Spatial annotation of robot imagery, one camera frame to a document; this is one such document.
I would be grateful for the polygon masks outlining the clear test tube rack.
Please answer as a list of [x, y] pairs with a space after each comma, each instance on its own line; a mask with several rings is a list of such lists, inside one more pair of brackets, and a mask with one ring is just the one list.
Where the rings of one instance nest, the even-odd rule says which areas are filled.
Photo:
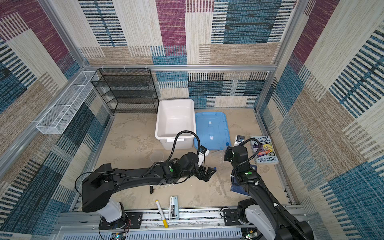
[[214, 167], [217, 169], [217, 172], [224, 176], [225, 178], [230, 178], [232, 173], [232, 165], [230, 162], [224, 160], [225, 150], [219, 150], [212, 154], [214, 159]]

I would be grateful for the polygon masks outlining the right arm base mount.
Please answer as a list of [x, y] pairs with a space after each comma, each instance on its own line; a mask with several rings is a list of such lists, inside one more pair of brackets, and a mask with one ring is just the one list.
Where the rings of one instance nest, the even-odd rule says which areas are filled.
[[219, 212], [222, 218], [224, 218], [226, 226], [250, 225], [251, 222], [246, 217], [246, 208], [256, 204], [255, 200], [246, 199], [238, 202], [235, 209], [222, 207]]

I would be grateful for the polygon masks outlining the white plastic storage bin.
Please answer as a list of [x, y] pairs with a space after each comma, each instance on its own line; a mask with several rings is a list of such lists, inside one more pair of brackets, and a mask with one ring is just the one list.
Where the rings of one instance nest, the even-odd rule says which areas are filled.
[[165, 150], [171, 150], [176, 135], [181, 131], [196, 133], [194, 102], [191, 99], [162, 100], [159, 102], [155, 137]]

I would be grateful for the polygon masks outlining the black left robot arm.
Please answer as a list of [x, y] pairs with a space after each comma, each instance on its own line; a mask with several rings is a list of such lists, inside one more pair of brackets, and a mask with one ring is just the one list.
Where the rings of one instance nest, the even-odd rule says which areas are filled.
[[103, 164], [82, 181], [83, 212], [97, 212], [109, 224], [124, 223], [124, 206], [112, 199], [113, 194], [142, 186], [177, 184], [182, 178], [196, 177], [208, 182], [215, 173], [216, 169], [200, 165], [198, 154], [192, 152], [180, 159], [156, 162], [149, 168], [124, 170]]

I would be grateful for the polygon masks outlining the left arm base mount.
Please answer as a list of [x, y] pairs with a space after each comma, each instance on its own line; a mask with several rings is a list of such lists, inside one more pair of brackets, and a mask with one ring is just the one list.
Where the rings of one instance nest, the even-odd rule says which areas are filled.
[[108, 223], [104, 217], [99, 223], [99, 230], [128, 230], [139, 229], [142, 224], [143, 212], [126, 212], [123, 217], [114, 222]]

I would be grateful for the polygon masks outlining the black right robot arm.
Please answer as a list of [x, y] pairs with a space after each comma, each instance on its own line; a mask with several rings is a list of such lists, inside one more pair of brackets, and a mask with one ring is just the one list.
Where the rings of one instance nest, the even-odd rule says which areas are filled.
[[267, 240], [313, 240], [314, 233], [306, 221], [288, 212], [267, 188], [259, 173], [250, 166], [246, 147], [228, 147], [224, 161], [230, 162], [231, 183], [241, 187], [250, 199], [238, 203], [240, 221], [254, 225]]

